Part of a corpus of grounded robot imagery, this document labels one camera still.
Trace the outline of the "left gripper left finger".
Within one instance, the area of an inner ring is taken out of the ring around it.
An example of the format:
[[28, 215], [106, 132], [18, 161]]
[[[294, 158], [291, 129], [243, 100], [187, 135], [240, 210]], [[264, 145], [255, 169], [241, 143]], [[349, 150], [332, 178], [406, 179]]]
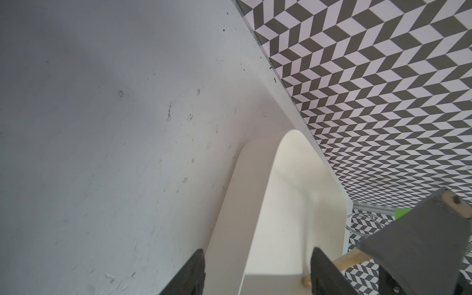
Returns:
[[160, 295], [203, 295], [205, 276], [204, 251], [197, 249]]

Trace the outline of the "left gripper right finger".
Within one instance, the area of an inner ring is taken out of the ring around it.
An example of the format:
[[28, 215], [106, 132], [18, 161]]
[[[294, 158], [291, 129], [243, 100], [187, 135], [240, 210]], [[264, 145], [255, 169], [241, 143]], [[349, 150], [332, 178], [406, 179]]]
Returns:
[[318, 247], [315, 247], [312, 252], [310, 279], [313, 295], [358, 295], [353, 286]]

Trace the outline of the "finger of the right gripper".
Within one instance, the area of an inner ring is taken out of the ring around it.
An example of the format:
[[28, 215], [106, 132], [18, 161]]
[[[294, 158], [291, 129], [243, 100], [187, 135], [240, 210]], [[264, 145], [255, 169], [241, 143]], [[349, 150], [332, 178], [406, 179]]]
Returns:
[[379, 268], [379, 294], [380, 295], [414, 295], [410, 279], [404, 275], [397, 273], [390, 274], [383, 267]]

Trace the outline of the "wooden handle hoe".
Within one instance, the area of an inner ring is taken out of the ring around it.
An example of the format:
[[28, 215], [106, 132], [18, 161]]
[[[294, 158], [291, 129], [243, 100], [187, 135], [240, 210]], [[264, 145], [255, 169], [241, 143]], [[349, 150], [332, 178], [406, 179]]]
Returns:
[[[471, 235], [471, 205], [441, 188], [332, 263], [342, 273], [372, 259], [392, 275], [406, 275], [415, 295], [469, 295], [460, 269]], [[302, 284], [311, 289], [310, 275]]]

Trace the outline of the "cream storage box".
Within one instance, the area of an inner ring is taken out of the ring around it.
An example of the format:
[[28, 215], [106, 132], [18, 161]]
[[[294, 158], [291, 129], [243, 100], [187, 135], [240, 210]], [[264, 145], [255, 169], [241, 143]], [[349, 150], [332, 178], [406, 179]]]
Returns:
[[347, 248], [352, 203], [298, 130], [242, 149], [205, 252], [206, 295], [308, 295], [315, 247]]

